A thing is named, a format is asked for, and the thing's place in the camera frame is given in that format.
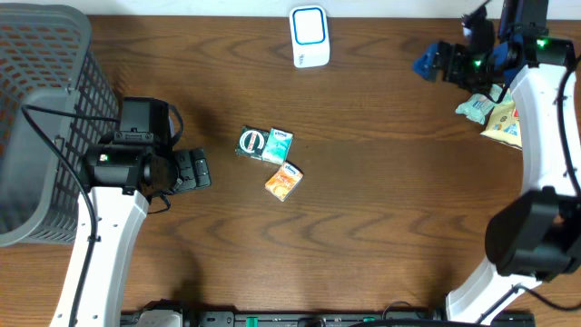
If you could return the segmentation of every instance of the mesh basket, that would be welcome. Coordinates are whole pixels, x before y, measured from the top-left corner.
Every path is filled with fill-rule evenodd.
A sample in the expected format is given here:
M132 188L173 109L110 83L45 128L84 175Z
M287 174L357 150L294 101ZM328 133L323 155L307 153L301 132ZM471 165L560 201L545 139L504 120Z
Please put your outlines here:
M20 112L34 104L117 117L111 87L89 51L91 26L64 5L0 5L0 246L70 243L79 190ZM113 123L30 112L75 167Z

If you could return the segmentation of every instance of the green light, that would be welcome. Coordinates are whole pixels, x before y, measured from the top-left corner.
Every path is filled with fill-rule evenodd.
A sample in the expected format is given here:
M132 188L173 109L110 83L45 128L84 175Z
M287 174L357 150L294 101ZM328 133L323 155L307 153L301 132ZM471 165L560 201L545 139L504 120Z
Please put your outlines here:
M537 40L537 45L538 47L540 47L541 49L545 47L545 45L547 45L548 41L547 40Z

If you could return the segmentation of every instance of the snack package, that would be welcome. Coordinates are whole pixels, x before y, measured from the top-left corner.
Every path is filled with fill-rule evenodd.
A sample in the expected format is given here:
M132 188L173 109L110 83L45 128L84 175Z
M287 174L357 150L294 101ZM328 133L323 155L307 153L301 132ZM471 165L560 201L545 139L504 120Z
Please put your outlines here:
M501 93L502 87L493 84L490 89L490 97L496 100L499 98ZM500 104L508 104L511 102L512 96L510 95L510 91L507 91L507 94ZM500 104L493 103L482 94L474 94L470 96L468 101L456 108L456 114L465 114L467 119L479 124L484 124L486 121L486 115L490 113L492 108Z
M287 153L291 147L292 133L283 132L272 128L269 140L262 152L262 160L267 162L282 164L287 160Z
M244 126L236 146L236 154L262 160L262 152L268 139L268 132Z
M302 173L290 163L283 163L279 171L266 182L264 187L279 200L284 201L297 187L302 179Z
M480 135L522 150L520 123L515 103L497 105L490 115L487 128Z

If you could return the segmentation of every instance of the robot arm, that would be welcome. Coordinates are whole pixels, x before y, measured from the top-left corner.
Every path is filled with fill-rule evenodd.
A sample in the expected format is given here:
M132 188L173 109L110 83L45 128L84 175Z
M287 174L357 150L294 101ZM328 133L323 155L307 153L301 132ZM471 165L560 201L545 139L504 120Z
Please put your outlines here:
M573 45L547 37L548 1L505 2L498 37L492 48L482 5L465 18L473 27L470 45L432 45L414 69L435 80L437 69L444 81L470 92L487 94L494 83L510 85L516 103L523 144L521 197L495 216L487 228L487 257L446 299L450 321L490 324L522 290L548 282L560 273L572 273L581 253L577 227L578 200L567 174L556 99L566 69L575 60ZM575 77L564 91L564 117L568 151L579 165L581 146L574 108ZM554 224L561 214L563 224Z
M565 67L541 64L524 67L511 84L516 102L523 143L522 194L553 186L558 194L575 195L566 171L556 119L556 89L565 74ZM569 150L574 163L579 163L581 149L577 132L573 89L575 78L566 88L565 118ZM542 281L534 275L512 273L502 276L488 258L484 258L467 281L446 298L446 314L455 322L478 322L487 308L493 307L515 285L533 289ZM481 322L493 318L513 302L522 290L512 292Z
M175 109L156 99L125 98L119 130L91 145L84 155L80 177L84 189L90 190L98 234L93 250L87 252L90 214L79 196L73 254L51 327L71 326L75 321L87 327L119 326L133 247L150 201L161 196L169 208L166 195L210 186L203 150L172 149L181 132L170 136L170 110ZM79 283L88 253L90 264ZM74 303L79 284L81 297ZM71 319L75 306L76 316ZM159 314L151 318L163 322L156 326L172 326L172 320L181 319Z

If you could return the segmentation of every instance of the orange snack package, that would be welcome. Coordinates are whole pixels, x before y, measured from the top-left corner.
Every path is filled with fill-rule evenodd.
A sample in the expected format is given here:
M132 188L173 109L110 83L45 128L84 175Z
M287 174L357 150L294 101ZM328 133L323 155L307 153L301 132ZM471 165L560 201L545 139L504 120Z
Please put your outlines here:
M284 201L302 179L302 173L290 163L284 162L276 174L266 182L265 188Z

